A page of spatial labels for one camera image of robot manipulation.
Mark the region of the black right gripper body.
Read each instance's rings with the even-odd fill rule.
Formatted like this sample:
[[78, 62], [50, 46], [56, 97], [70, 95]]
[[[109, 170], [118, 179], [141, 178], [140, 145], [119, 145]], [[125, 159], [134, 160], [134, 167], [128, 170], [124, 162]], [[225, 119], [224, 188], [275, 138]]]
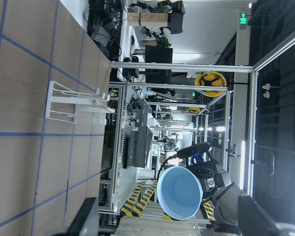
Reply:
[[207, 155], [209, 161], [204, 161], [201, 154], [193, 155], [191, 165], [186, 166], [200, 181], [203, 191], [202, 199], [211, 198], [219, 188], [232, 183], [229, 173], [209, 153]]

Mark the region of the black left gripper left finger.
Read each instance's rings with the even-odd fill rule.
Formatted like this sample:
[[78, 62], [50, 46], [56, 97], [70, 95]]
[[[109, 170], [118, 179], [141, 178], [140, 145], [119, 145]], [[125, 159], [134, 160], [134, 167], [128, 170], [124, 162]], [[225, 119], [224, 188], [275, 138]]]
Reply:
[[96, 236], [98, 231], [98, 199], [85, 198], [66, 233], [69, 236]]

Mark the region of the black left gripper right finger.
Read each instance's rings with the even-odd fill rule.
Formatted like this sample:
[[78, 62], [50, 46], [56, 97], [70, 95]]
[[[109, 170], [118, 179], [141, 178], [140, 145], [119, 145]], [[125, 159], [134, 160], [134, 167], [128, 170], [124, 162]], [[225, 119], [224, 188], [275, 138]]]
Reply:
[[237, 219], [243, 236], [283, 235], [273, 219], [250, 196], [239, 196]]

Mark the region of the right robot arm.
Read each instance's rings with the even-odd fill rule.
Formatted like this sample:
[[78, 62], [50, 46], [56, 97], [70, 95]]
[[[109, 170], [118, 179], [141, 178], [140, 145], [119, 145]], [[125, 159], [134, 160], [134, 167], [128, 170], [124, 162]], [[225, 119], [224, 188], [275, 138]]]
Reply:
[[214, 234], [242, 235], [238, 226], [238, 198], [246, 193], [231, 180], [229, 172], [212, 157], [204, 161], [201, 154], [196, 154], [190, 159], [186, 167], [200, 181], [203, 190], [202, 204], [212, 202], [214, 205]]

